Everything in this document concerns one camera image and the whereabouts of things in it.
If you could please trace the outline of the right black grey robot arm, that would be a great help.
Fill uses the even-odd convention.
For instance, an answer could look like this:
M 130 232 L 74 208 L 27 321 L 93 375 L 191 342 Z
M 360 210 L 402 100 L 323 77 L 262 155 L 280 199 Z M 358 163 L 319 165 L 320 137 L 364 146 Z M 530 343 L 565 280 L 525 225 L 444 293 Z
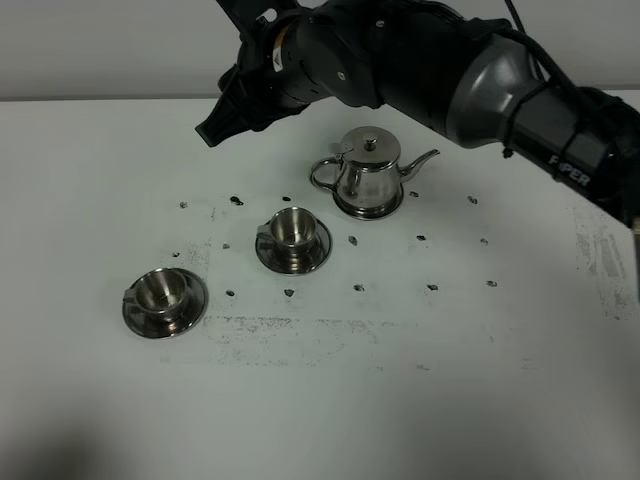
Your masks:
M 506 19 L 436 1 L 225 1 L 236 63 L 198 126 L 216 146 L 333 97 L 390 106 L 456 145 L 499 143 L 629 227 L 639 223 L 639 114 L 576 85 Z

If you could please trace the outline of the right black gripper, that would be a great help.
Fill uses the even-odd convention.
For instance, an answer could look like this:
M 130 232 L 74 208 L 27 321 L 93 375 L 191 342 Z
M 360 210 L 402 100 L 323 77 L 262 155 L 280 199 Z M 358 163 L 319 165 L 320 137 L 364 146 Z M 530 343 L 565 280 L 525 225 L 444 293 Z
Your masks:
M 210 148 L 306 108 L 283 92 L 274 67 L 277 39 L 306 9 L 296 1 L 221 1 L 219 6 L 238 30 L 241 46 L 236 63 L 218 82 L 221 95 L 213 111 L 195 128 Z

